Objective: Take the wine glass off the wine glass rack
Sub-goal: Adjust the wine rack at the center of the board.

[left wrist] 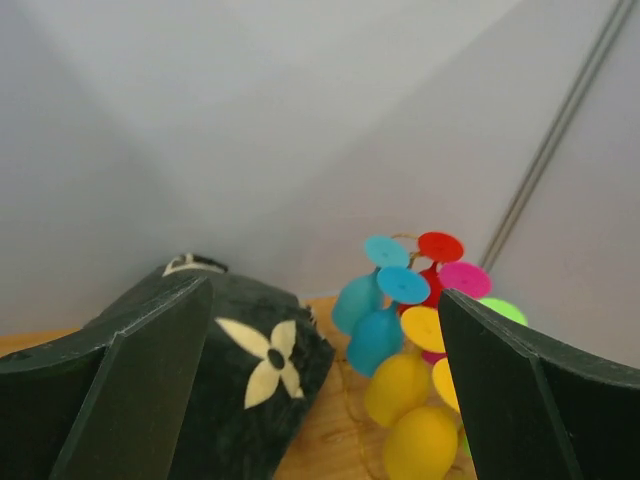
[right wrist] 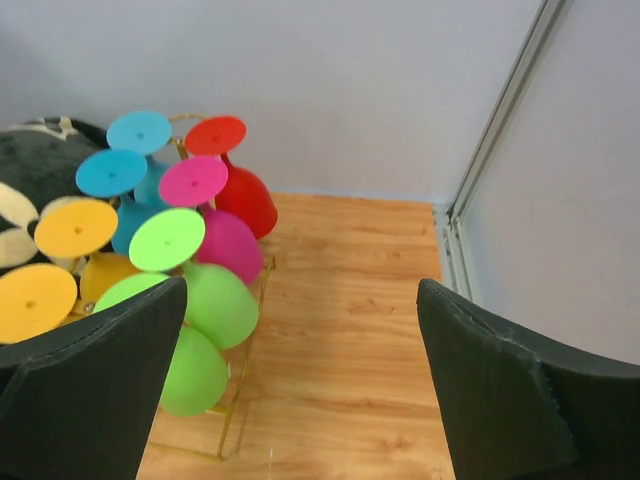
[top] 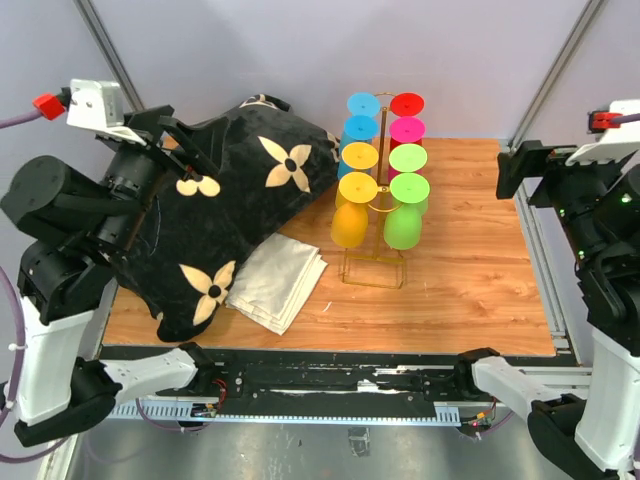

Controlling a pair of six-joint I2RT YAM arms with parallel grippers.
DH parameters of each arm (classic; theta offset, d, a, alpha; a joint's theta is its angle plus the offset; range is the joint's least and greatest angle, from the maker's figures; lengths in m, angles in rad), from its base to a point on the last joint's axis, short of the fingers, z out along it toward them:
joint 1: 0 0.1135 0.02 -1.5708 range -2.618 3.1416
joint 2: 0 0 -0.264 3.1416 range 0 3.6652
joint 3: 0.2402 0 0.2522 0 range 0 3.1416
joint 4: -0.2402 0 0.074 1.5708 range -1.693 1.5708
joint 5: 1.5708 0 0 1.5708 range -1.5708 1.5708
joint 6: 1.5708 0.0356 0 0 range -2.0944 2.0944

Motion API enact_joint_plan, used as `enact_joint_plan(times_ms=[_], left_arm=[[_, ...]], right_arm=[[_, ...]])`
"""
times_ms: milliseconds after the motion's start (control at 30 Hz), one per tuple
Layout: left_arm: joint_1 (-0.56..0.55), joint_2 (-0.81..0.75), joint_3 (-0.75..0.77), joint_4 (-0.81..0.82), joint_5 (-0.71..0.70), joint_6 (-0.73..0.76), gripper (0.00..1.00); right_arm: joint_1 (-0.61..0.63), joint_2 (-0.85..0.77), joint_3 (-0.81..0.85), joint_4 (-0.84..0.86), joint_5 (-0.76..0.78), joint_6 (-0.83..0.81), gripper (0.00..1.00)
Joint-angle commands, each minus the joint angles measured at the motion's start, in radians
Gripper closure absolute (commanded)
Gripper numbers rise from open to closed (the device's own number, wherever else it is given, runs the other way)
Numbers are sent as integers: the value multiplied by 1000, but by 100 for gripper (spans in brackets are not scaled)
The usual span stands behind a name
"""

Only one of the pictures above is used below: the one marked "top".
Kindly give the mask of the magenta wine glass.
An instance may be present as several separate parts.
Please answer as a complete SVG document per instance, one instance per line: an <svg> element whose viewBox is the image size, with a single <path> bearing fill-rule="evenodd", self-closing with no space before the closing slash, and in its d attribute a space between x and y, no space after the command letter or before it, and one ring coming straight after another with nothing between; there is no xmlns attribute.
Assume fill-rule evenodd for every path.
<svg viewBox="0 0 640 480"><path fill-rule="evenodd" d="M400 117L390 126L390 153L388 180L401 173L420 173L428 154L422 146L426 131L424 123L416 117Z"/></svg>

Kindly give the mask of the green wine glass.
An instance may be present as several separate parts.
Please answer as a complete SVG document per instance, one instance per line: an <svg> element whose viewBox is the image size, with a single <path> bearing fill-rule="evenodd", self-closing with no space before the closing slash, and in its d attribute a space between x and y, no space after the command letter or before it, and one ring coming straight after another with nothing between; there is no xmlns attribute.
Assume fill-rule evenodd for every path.
<svg viewBox="0 0 640 480"><path fill-rule="evenodd" d="M431 185L421 170L428 160L427 151L417 144L396 146L389 154L388 180L396 203L414 206L423 216L428 209Z"/></svg>
<svg viewBox="0 0 640 480"><path fill-rule="evenodd" d="M384 240L392 249L409 250L420 241L430 185L417 173L401 173L390 182L394 210L387 214Z"/></svg>

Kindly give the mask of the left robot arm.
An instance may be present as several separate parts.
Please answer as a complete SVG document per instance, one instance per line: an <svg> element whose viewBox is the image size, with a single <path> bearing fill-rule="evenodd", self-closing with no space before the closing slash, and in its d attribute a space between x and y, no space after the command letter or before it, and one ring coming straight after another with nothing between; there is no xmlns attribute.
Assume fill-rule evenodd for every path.
<svg viewBox="0 0 640 480"><path fill-rule="evenodd" d="M41 155L18 170L2 198L5 215L33 238L20 261L16 370L5 390L25 447L85 432L146 395L176 389L200 396L213 386L215 364L193 342L133 361L80 353L114 278L112 261L130 249L165 175L192 179L214 170L173 113L164 105L97 127L114 151L100 181Z"/></svg>

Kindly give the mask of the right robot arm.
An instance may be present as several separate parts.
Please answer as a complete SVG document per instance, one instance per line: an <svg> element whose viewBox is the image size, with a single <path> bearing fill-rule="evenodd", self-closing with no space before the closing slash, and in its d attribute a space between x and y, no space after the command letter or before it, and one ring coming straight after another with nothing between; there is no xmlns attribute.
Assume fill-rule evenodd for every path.
<svg viewBox="0 0 640 480"><path fill-rule="evenodd" d="M497 198L539 178L529 203L555 211L571 247L592 327L587 397L552 390L491 348L460 354L452 377L463 399L487 394L523 419L573 479L639 476L639 168L626 165L637 150L578 160L575 145L532 140L497 157Z"/></svg>

